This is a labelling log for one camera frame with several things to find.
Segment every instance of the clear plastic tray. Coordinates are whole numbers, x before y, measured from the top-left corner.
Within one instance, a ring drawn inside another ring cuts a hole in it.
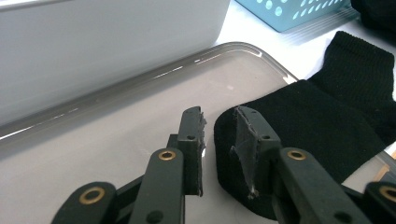
[[[213,125],[234,105],[296,78],[269,55],[228,43],[0,127],[0,223],[50,223],[77,188],[119,188],[146,171],[177,133],[182,112],[204,112],[204,197],[186,197],[186,223],[275,223],[258,217],[217,180]]]

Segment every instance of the blue plastic basket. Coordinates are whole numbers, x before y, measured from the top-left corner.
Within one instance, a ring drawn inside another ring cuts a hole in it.
[[[349,4],[349,0],[236,0],[257,17],[283,32]]]

